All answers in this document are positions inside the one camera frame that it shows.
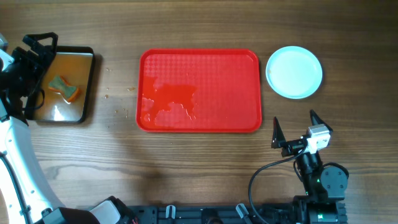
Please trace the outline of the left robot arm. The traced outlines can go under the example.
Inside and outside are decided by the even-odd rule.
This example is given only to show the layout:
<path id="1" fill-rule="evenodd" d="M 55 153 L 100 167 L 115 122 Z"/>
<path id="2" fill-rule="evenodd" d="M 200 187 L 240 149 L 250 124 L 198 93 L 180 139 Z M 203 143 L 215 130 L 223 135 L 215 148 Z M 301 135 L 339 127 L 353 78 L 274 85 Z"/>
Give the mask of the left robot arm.
<path id="1" fill-rule="evenodd" d="M 35 156 L 21 98 L 40 91 L 57 53 L 54 32 L 27 34 L 7 54 L 1 39 L 1 193 L 10 223 L 138 223 L 136 214 L 110 196 L 89 210 L 67 208 L 47 182 Z"/>

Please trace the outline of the light blue plate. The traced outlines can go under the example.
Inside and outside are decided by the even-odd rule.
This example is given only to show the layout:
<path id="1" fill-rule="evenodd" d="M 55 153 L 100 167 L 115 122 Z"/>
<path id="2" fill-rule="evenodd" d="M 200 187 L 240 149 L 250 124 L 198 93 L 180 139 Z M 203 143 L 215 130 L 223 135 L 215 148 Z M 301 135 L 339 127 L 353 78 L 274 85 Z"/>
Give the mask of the light blue plate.
<path id="1" fill-rule="evenodd" d="M 323 69 L 311 51 L 303 47 L 286 46 L 276 50 L 268 59 L 265 78 L 280 96 L 299 100 L 319 89 Z"/>

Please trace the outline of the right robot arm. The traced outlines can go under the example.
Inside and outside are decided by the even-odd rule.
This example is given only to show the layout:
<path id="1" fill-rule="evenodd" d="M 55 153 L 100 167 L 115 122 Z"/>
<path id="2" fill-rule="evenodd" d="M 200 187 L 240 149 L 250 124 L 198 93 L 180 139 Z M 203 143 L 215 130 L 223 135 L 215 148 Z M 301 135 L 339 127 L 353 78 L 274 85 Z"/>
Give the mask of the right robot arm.
<path id="1" fill-rule="evenodd" d="M 312 125 L 299 139 L 287 141 L 277 118 L 273 120 L 271 147 L 282 149 L 282 157 L 293 156 L 295 172 L 305 195 L 295 196 L 289 205 L 289 223 L 347 223 L 345 190 L 349 172 L 335 162 L 323 163 L 319 151 L 330 145 L 333 129 L 314 110 Z"/>

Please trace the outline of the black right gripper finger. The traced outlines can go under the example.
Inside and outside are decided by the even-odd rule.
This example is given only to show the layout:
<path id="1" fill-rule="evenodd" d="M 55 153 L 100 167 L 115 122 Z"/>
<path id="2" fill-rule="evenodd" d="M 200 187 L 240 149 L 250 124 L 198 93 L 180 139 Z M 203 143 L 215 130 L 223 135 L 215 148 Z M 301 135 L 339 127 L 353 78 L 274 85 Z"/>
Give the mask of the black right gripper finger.
<path id="1" fill-rule="evenodd" d="M 285 144 L 286 140 L 282 128 L 280 127 L 279 121 L 275 116 L 273 119 L 273 134 L 272 134 L 271 148 L 274 149 L 282 148 L 285 146 Z"/>
<path id="2" fill-rule="evenodd" d="M 323 124 L 329 130 L 330 134 L 333 133 L 333 129 L 329 125 L 327 125 L 326 122 L 324 122 L 324 120 L 322 120 L 314 110 L 310 110 L 310 119 L 313 126 Z"/>

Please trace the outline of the orange green sponge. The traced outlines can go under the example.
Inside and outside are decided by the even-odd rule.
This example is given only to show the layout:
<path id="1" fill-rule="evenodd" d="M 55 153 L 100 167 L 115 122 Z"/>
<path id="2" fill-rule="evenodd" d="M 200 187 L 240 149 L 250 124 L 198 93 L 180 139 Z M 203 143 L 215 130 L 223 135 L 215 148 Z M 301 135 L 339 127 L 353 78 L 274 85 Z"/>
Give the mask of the orange green sponge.
<path id="1" fill-rule="evenodd" d="M 70 85 L 62 76 L 56 76 L 48 84 L 48 89 L 62 95 L 67 103 L 75 101 L 80 89 L 77 86 Z"/>

